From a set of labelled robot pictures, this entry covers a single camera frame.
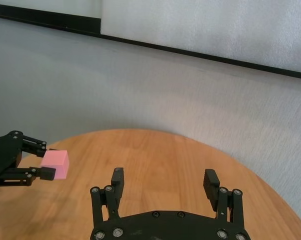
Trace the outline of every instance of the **screw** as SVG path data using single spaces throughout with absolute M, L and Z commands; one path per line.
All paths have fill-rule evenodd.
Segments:
M 217 232 L 217 236 L 219 236 L 221 239 L 226 239 L 227 238 L 227 233 L 223 230 L 219 230 Z
M 237 240 L 246 240 L 246 237 L 244 237 L 242 234 L 236 234 Z
M 177 213 L 177 216 L 179 216 L 180 218 L 184 218 L 185 217 L 185 213 L 183 213 L 182 211 L 179 211 Z
M 121 228 L 115 228 L 114 231 L 112 231 L 112 235 L 116 238 L 120 237 L 123 235 L 124 231 Z
M 241 195 L 242 193 L 239 190 L 234 190 L 234 194 Z
M 158 211 L 153 211 L 152 216 L 154 218 L 158 218 L 160 216 L 160 213 Z
M 105 237 L 105 233 L 103 231 L 99 231 L 95 234 L 95 239 L 96 240 L 100 240 L 103 239 Z

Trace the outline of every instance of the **pink cube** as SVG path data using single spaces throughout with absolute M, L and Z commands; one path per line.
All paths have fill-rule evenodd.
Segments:
M 41 167 L 56 169 L 55 179 L 66 179 L 70 161 L 66 150 L 47 150 L 42 158 Z

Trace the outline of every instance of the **white panel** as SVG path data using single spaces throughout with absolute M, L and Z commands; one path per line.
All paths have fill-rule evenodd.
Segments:
M 102 15 L 102 0 L 0 0 L 0 4 L 92 18 Z
M 104 35 L 301 72 L 301 0 L 104 0 Z

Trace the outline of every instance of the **wooden table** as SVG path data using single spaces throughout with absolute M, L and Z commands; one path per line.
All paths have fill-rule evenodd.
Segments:
M 195 140 L 118 129 L 50 147 L 68 150 L 67 179 L 0 188 L 0 240 L 88 240 L 93 230 L 90 188 L 110 184 L 115 167 L 124 167 L 125 174 L 121 217 L 152 210 L 214 217 L 203 189 L 208 168 L 215 169 L 221 186 L 243 191 L 245 229 L 252 240 L 301 240 L 301 220 L 271 187 L 227 154 Z M 20 167 L 37 167 L 40 161 L 29 156 Z

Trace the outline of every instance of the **black trim strip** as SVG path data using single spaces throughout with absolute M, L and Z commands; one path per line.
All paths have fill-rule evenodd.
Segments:
M 100 34 L 101 19 L 0 5 L 0 18 L 77 34 Z
M 301 79 L 301 72 L 101 34 L 101 19 L 0 5 L 0 18 Z

